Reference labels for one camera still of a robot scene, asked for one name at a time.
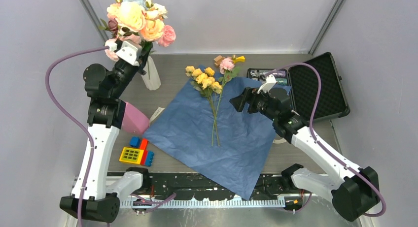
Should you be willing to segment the light pink flower stem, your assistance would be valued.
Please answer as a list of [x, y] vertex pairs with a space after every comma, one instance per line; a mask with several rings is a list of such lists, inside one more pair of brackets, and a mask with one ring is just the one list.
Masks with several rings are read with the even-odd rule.
[[104, 50], [107, 57], [112, 61], [117, 62], [119, 57], [115, 53], [115, 50], [117, 50], [116, 38], [108, 39], [105, 42], [105, 46], [108, 47]]

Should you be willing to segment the yellow flower stems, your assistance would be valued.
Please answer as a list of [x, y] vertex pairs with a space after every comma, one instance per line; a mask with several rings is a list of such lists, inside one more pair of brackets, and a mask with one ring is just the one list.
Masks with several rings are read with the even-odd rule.
[[200, 69], [194, 66], [187, 66], [185, 68], [185, 75], [191, 78], [192, 87], [209, 102], [213, 114], [211, 144], [214, 145], [214, 140], [216, 139], [216, 144], [220, 146], [217, 113], [223, 86], [215, 79], [215, 71], [211, 67]]

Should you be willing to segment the dark blue wrapping paper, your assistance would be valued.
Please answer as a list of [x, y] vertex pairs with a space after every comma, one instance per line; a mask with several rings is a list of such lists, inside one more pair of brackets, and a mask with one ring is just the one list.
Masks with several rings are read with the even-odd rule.
[[214, 107], [188, 80], [143, 137], [194, 171], [244, 199], [252, 195], [276, 132], [260, 113], [237, 112], [230, 99], [260, 81], [236, 77]]

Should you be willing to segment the cream satin ribbon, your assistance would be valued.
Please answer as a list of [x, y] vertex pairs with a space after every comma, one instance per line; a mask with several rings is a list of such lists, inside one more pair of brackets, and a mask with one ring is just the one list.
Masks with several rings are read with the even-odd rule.
[[155, 120], [155, 119], [157, 119], [158, 118], [158, 116], [163, 112], [165, 110], [165, 108], [163, 108], [163, 107], [158, 107], [155, 111], [154, 111], [154, 113], [151, 115], [151, 117], [150, 117], [150, 119], [149, 119], [149, 121], [150, 121], [150, 124], [152, 124], [153, 123], [153, 121]]

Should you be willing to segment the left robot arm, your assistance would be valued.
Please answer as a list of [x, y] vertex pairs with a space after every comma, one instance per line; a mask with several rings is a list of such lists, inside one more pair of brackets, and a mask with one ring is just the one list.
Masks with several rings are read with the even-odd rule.
[[90, 98], [86, 151], [80, 174], [71, 194], [60, 200], [60, 208], [79, 220], [106, 224], [118, 216], [121, 203], [131, 194], [144, 195], [151, 181], [146, 168], [131, 167], [110, 186], [106, 185], [111, 151], [122, 128], [127, 103], [120, 96], [144, 67], [152, 43], [136, 45], [117, 40], [109, 49], [119, 55], [112, 70], [92, 64], [83, 73], [84, 89]]

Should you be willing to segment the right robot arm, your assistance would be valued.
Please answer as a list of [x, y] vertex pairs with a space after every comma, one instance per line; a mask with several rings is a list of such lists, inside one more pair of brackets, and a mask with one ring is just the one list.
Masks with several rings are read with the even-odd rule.
[[312, 126], [291, 108], [286, 90], [272, 88], [263, 93], [258, 88], [246, 87], [237, 97], [230, 99], [236, 111], [248, 107], [248, 113], [261, 113], [273, 122], [280, 137], [307, 154], [318, 164], [326, 176], [313, 173], [299, 164], [281, 174], [282, 188], [293, 193], [303, 189], [332, 203], [337, 213], [347, 221], [354, 221], [379, 203], [379, 178], [371, 167], [361, 168], [325, 142]]

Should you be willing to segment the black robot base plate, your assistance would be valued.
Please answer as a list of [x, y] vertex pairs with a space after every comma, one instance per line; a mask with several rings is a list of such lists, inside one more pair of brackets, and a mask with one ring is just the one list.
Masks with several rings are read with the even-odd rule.
[[[203, 201], [207, 198], [221, 201], [240, 196], [198, 173], [150, 173], [143, 187], [134, 191], [136, 195], [149, 195], [157, 200], [164, 200], [173, 193], [176, 194], [175, 200], [194, 198]], [[290, 181], [280, 174], [262, 173], [250, 191], [250, 200], [273, 200], [279, 195], [294, 195], [291, 201], [300, 204], [308, 194], [290, 185]]]

